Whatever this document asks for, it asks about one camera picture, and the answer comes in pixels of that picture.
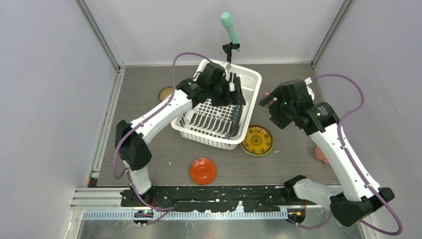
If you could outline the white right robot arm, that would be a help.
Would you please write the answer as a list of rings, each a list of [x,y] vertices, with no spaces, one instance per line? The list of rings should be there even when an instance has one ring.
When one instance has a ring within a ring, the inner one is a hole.
[[[259,105],[267,107],[270,121],[278,128],[294,123],[327,157],[341,187],[337,190],[298,175],[284,184],[284,198],[290,204],[307,200],[330,210],[345,227],[388,207],[395,195],[382,187],[361,163],[343,130],[339,117],[327,102],[315,103],[310,93],[312,78],[281,83]]]

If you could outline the yellow patterned plate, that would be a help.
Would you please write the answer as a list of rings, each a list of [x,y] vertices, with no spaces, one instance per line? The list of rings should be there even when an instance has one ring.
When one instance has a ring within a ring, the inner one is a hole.
[[[252,156],[263,156],[271,151],[274,141],[271,133],[264,127],[252,125],[240,144],[243,151]]]

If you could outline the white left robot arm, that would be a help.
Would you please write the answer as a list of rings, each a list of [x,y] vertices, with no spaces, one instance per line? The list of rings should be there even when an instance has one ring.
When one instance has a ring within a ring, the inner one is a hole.
[[[243,104],[237,97],[241,94],[240,78],[229,75],[226,69],[207,62],[192,78],[182,80],[170,96],[132,122],[120,121],[116,126],[115,157],[126,166],[125,173],[135,191],[133,199],[141,206],[152,202],[147,165],[152,158],[148,144],[176,117],[188,112],[198,104],[210,100],[213,106]]]

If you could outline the teal square plate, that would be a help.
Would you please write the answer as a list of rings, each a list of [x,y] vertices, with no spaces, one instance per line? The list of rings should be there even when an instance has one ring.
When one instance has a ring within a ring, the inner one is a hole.
[[[239,121],[240,121],[242,109],[243,109],[243,106],[241,105],[236,105],[234,107],[233,112],[231,114],[231,118],[230,118],[230,127],[225,136],[225,139],[229,139],[230,137],[234,136],[234,132],[236,131]]]

